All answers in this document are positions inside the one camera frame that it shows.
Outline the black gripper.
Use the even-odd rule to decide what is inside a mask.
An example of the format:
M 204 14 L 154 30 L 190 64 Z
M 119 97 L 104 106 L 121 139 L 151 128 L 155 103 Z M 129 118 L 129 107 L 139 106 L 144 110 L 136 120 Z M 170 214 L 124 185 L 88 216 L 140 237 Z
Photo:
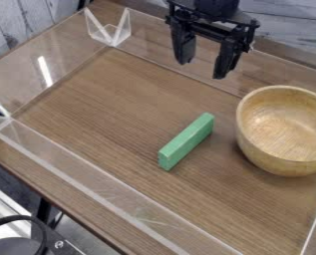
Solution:
M 194 57 L 195 36 L 220 43 L 212 77 L 220 80 L 250 50 L 259 22 L 239 9 L 239 0 L 166 0 L 172 53 L 180 65 Z

